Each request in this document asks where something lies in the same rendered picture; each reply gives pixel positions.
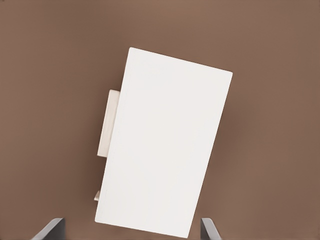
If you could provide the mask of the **white oven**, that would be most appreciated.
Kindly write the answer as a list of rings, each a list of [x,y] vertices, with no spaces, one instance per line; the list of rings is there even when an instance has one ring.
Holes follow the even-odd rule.
[[[129,49],[97,223],[188,237],[232,76]]]

